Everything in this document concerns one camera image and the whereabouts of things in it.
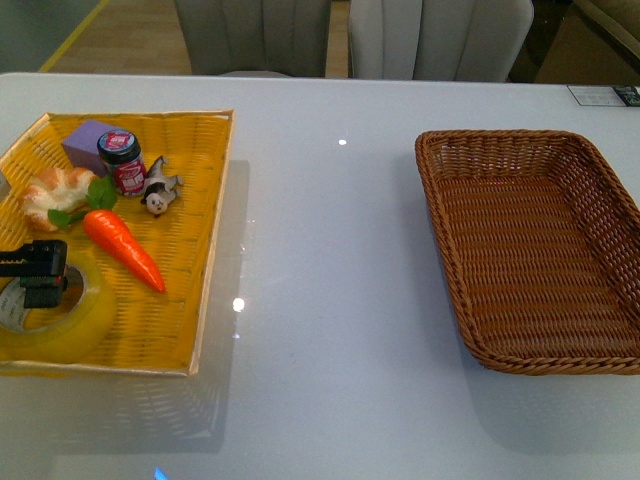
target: bread roll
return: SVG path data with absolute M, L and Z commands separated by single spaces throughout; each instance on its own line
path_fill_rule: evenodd
M 50 209 L 72 212 L 86 203 L 89 184 L 97 176 L 86 168 L 45 168 L 29 181 L 22 210 L 31 226 L 42 232 L 58 230 L 49 221 Z

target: purple block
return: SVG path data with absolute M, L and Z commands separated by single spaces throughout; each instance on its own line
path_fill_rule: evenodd
M 107 167 L 100 158 L 96 144 L 104 133 L 116 128 L 118 127 L 95 120 L 87 120 L 76 128 L 62 141 L 62 148 L 71 160 L 71 164 L 74 167 L 88 168 L 96 175 L 104 177 L 107 174 Z

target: toy carrot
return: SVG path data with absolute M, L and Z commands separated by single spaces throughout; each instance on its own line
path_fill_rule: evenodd
M 98 246 L 158 292 L 165 291 L 164 280 L 158 266 L 140 246 L 124 221 L 111 208 L 117 200 L 109 177 L 94 180 L 89 185 L 87 203 L 91 211 L 68 214 L 49 210 L 49 220 L 60 228 L 82 220 L 87 236 Z
M 92 210 L 82 219 L 82 226 L 94 243 L 127 267 L 136 277 L 158 292 L 165 291 L 158 266 L 119 216 L 111 210 Z

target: chair back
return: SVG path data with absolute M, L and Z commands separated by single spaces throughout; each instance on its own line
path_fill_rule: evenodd
M 331 0 L 174 0 L 192 72 L 322 77 Z
M 503 82 L 532 21 L 531 0 L 351 0 L 352 76 Z

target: woven tray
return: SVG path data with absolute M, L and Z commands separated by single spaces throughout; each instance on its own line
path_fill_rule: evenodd
M 119 197 L 114 211 L 158 264 L 167 287 L 155 293 L 100 250 L 75 225 L 49 236 L 33 232 L 19 197 L 32 175 L 47 166 L 68 167 L 61 142 L 88 119 L 128 129 L 138 137 L 147 168 L 160 155 L 167 175 L 184 179 L 182 197 L 159 218 L 140 197 Z M 0 204 L 0 249 L 34 238 L 60 238 L 69 250 L 92 258 L 114 289 L 117 314 L 110 333 L 81 362 L 59 365 L 1 361 L 0 373 L 126 372 L 187 375 L 198 368 L 220 218 L 233 112 L 149 114 L 46 114 L 0 158 L 12 190 Z
M 509 373 L 640 373 L 640 214 L 585 138 L 438 131 L 416 141 L 464 343 Z

